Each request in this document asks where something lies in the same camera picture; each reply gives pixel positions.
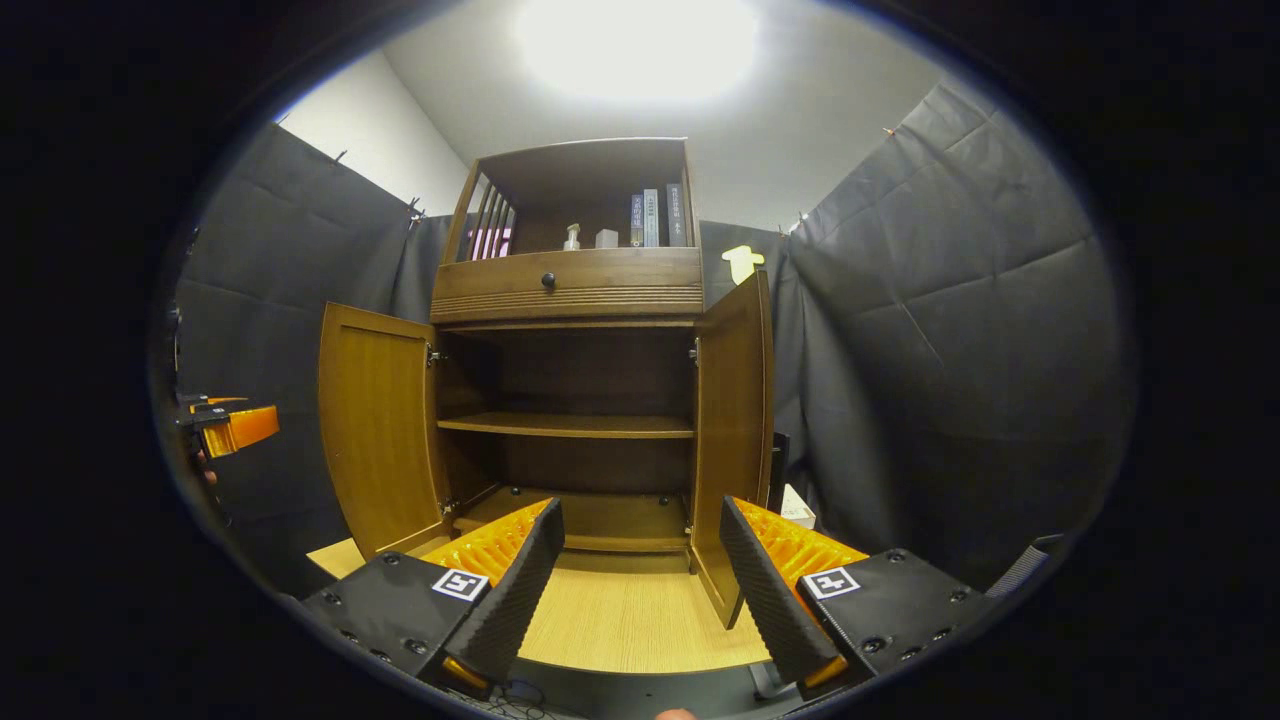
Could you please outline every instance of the black foam pad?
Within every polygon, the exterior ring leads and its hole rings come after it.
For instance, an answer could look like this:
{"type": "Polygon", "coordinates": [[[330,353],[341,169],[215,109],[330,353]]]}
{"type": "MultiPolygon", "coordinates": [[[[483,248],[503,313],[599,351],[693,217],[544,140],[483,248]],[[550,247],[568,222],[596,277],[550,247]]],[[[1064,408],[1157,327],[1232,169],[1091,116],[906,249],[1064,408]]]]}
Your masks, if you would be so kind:
{"type": "Polygon", "coordinates": [[[467,615],[445,651],[490,680],[506,679],[563,547],[564,518],[559,498],[553,498],[502,580],[467,615]]]}
{"type": "Polygon", "coordinates": [[[800,680],[840,656],[831,638],[791,594],[751,525],[728,496],[721,510],[721,542],[783,682],[800,680]]]}

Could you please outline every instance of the ceiling light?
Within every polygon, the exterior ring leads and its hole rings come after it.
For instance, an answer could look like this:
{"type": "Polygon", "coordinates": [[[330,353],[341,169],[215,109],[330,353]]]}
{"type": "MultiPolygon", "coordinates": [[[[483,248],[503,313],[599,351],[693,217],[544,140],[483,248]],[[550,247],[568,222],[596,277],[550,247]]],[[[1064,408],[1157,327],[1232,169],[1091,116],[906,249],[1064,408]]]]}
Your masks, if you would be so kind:
{"type": "Polygon", "coordinates": [[[532,0],[516,37],[532,73],[562,92],[691,100],[746,76],[755,27],[737,0],[532,0]]]}

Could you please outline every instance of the drawer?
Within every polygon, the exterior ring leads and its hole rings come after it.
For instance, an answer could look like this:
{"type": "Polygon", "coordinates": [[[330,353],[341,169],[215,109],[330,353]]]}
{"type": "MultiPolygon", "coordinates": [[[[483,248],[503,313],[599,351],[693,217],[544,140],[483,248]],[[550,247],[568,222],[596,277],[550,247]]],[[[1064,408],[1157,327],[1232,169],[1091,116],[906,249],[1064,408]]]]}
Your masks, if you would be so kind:
{"type": "Polygon", "coordinates": [[[703,311],[699,247],[532,252],[440,265],[431,323],[703,311]],[[554,275],[552,287],[543,278],[554,275]]]}

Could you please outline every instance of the small bottle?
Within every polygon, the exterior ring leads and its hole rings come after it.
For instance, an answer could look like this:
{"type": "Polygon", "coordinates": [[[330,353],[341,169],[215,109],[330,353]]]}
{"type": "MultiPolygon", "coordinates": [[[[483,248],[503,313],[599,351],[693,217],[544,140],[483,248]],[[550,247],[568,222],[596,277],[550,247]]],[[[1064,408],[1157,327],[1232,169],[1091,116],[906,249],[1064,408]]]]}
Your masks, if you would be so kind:
{"type": "Polygon", "coordinates": [[[580,246],[577,243],[577,223],[568,227],[568,240],[564,242],[564,250],[577,250],[580,246]]]}

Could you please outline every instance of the bookcase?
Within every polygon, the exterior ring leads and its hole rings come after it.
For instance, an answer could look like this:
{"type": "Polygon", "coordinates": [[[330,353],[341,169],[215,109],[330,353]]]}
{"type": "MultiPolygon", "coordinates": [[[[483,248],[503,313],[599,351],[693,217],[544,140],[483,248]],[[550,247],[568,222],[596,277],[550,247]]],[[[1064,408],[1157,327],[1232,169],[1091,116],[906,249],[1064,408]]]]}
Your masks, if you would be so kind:
{"type": "Polygon", "coordinates": [[[768,283],[756,272],[703,307],[692,197],[678,138],[483,158],[430,324],[328,306],[321,434],[365,557],[556,496],[566,550],[682,555],[732,625],[741,593],[721,498],[768,500],[768,283]],[[690,245],[630,247],[631,195],[675,182],[690,245]],[[564,251],[572,223],[582,250],[564,251]],[[605,228],[627,246],[594,249],[605,228]]]}

